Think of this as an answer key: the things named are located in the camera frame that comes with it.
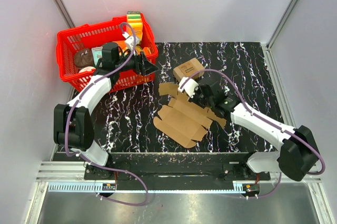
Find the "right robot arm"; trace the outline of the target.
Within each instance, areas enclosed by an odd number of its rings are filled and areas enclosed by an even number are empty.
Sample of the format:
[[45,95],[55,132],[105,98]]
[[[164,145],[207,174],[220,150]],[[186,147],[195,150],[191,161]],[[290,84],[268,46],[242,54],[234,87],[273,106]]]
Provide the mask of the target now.
[[253,109],[235,95],[228,95],[214,83],[198,84],[188,80],[183,88],[192,101],[209,108],[219,118],[242,126],[269,142],[276,151],[256,152],[239,167],[242,178],[251,180],[260,172],[281,172],[301,181],[319,159],[312,131],[302,125],[294,128]]

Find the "brown cardboard box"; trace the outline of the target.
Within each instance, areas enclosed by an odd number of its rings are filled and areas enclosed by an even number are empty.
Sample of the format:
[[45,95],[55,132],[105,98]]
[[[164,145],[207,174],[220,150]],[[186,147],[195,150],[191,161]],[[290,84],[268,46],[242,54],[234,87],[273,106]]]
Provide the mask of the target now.
[[160,96],[170,95],[171,99],[158,111],[153,124],[184,148],[192,148],[202,141],[213,122],[221,128],[226,125],[226,119],[216,116],[211,109],[189,102],[187,94],[179,92],[174,83],[159,84],[158,92]]

